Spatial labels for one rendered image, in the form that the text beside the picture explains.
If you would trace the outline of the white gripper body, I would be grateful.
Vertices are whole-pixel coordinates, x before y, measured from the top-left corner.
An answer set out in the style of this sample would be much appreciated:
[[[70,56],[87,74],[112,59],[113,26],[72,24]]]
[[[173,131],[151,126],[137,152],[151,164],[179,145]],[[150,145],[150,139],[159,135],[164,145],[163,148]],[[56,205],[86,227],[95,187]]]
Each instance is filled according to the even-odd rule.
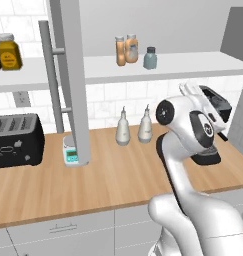
[[[190,98],[193,102],[203,102],[205,100],[203,91],[198,85],[191,83],[180,83],[179,90],[183,96]]]

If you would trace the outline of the white cabinet shelf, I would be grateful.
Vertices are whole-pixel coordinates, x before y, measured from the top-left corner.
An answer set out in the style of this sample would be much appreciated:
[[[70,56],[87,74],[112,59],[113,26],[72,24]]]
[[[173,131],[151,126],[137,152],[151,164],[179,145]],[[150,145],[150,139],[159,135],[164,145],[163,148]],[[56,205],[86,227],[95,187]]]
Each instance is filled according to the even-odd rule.
[[[243,75],[243,61],[222,52],[159,54],[157,68],[142,67],[143,56],[135,64],[118,67],[115,56],[84,58],[87,84],[121,83],[166,79]],[[0,71],[0,93],[45,90],[48,78],[43,58],[27,58],[16,71]]]

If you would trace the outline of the grey-blue bottle with dark cap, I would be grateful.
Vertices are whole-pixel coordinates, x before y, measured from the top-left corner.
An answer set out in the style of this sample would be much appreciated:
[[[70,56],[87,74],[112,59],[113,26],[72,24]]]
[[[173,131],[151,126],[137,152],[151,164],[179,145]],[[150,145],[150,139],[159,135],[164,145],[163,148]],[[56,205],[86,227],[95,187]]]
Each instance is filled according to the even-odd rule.
[[[147,48],[147,52],[144,56],[144,61],[143,61],[144,68],[151,70],[157,67],[157,55],[155,51],[156,51],[156,48],[153,46],[149,46]]]

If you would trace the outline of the white bottle with spout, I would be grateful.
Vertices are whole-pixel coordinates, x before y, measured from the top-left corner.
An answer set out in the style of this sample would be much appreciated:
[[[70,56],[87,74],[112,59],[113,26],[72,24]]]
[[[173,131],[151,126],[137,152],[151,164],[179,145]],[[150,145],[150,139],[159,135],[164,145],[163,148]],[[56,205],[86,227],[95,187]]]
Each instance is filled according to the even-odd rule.
[[[122,109],[121,111],[121,117],[118,121],[115,139],[117,144],[120,146],[126,146],[130,141],[129,122],[126,119],[125,109]]]
[[[146,107],[144,116],[141,119],[139,130],[138,130],[138,140],[141,143],[149,143],[152,138],[152,122],[150,118],[150,109]]]

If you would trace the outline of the wide orange shaker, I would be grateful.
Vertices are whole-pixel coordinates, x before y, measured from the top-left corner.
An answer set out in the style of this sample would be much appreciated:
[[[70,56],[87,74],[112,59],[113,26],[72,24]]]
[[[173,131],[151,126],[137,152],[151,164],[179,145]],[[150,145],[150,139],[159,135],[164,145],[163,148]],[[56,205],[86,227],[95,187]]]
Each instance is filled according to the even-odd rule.
[[[125,41],[125,59],[127,63],[138,60],[138,40],[135,34],[128,34]]]

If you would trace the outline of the grey cabinet side door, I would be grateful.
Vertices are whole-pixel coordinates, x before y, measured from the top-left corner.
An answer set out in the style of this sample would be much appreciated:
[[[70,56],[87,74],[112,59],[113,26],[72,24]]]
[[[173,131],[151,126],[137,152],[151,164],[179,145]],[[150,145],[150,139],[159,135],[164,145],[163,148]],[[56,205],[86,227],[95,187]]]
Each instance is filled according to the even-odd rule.
[[[243,61],[243,7],[231,7],[220,51]]]

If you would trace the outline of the slim orange shaker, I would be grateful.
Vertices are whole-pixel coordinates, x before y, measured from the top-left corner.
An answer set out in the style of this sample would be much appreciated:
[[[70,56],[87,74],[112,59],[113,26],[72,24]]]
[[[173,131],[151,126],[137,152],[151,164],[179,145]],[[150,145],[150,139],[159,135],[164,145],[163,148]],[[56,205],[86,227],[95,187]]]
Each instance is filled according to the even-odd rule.
[[[124,37],[116,36],[116,63],[118,66],[124,66],[126,64],[125,51],[124,51]]]

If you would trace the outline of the black coffee machine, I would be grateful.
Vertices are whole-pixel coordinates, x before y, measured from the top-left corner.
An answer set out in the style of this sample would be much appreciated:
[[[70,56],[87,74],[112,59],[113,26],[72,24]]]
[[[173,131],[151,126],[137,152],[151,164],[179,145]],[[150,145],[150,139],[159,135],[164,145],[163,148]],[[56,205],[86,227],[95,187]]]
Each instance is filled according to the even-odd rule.
[[[202,89],[203,93],[208,98],[210,103],[213,105],[215,110],[218,112],[222,120],[227,123],[232,111],[232,106],[230,105],[230,103],[208,86],[200,85],[200,88]],[[221,157],[215,145],[212,145],[210,148],[202,153],[193,155],[191,159],[196,164],[201,166],[215,165],[221,162]]]

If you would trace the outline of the white kitchen scale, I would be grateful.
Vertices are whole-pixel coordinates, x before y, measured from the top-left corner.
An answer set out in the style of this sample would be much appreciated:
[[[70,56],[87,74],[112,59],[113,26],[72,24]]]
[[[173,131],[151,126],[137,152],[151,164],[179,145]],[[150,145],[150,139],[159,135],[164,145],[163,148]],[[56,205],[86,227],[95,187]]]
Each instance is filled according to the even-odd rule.
[[[63,159],[66,167],[73,168],[79,165],[79,158],[72,135],[63,138]]]

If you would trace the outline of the black toaster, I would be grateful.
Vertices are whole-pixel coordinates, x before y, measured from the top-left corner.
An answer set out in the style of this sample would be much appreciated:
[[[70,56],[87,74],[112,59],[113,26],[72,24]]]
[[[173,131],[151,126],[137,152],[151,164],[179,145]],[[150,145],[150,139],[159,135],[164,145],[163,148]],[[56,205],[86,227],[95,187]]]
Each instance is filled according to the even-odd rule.
[[[35,113],[0,116],[0,168],[41,163],[45,137]]]

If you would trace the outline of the yellow jar with white lid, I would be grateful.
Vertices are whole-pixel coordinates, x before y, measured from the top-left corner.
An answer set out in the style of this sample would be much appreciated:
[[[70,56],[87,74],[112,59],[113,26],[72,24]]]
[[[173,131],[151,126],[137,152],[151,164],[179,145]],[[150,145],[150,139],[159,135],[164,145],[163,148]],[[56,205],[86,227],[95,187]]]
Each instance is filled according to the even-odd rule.
[[[3,70],[19,70],[22,59],[12,33],[0,33],[0,61]]]

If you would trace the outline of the wide grey drawer front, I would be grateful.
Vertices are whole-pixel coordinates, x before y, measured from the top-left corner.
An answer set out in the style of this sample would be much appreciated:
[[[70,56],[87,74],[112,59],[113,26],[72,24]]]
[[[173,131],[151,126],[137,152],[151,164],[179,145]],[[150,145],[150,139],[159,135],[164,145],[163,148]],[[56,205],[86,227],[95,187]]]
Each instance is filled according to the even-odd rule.
[[[72,231],[49,234],[55,225]],[[114,212],[106,211],[7,229],[19,256],[114,256]]]

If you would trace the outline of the grey wall outlet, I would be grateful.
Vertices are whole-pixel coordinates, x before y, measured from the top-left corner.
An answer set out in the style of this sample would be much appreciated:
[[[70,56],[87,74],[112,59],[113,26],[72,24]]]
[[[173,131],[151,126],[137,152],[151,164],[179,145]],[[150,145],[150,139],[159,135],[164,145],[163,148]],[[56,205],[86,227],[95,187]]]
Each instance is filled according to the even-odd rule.
[[[30,107],[30,98],[27,91],[17,91],[13,93],[16,107]]]

